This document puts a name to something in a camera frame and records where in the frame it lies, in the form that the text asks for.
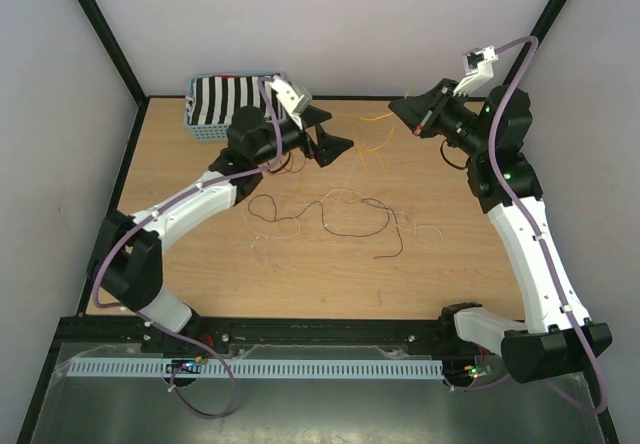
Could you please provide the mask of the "white zip tie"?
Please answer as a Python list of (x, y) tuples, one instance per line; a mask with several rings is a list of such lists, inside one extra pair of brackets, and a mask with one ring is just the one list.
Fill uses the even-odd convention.
[(362, 153), (363, 149), (362, 146), (360, 144), (355, 144), (354, 147), (354, 152), (355, 152), (355, 158), (353, 161), (353, 164), (350, 168), (350, 170), (348, 171), (346, 178), (343, 182), (342, 185), (342, 190), (339, 193), (339, 197), (338, 200), (341, 200), (344, 193), (349, 189), (349, 185), (351, 183), (352, 178), (354, 177), (354, 175), (357, 173), (358, 169), (360, 167), (364, 167), (365, 163), (364, 163), (364, 157), (363, 157), (363, 153)]

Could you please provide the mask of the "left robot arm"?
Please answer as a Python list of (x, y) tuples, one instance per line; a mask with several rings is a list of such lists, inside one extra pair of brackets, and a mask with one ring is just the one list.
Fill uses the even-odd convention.
[(87, 270), (93, 288), (104, 289), (118, 305), (158, 325), (175, 350), (194, 348), (200, 337), (196, 313), (165, 284), (164, 253), (205, 220), (249, 196), (277, 153), (299, 149), (325, 167), (352, 148), (352, 140), (323, 129), (330, 117), (310, 106), (297, 117), (271, 123), (256, 107), (237, 110), (226, 147), (193, 184), (133, 215), (107, 214)]

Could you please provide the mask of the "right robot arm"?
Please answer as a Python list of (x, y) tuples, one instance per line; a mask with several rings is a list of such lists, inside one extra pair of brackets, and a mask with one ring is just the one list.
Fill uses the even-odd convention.
[(543, 192), (531, 164), (521, 151), (531, 126), (530, 98), (514, 91), (500, 117), (496, 158), (504, 180), (523, 204), (518, 209), (500, 186), (489, 160), (489, 133), (506, 89), (491, 90), (475, 114), (465, 98), (444, 79), (425, 94), (397, 99), (390, 110), (417, 137), (443, 136), (468, 157), (468, 184), (505, 247), (523, 299), (525, 319), (517, 322), (477, 303), (445, 307), (437, 329), (439, 345), (458, 353), (470, 343), (500, 356), (518, 383), (583, 370), (584, 350), (601, 355), (612, 343), (605, 323), (596, 323), (577, 297), (551, 238)]

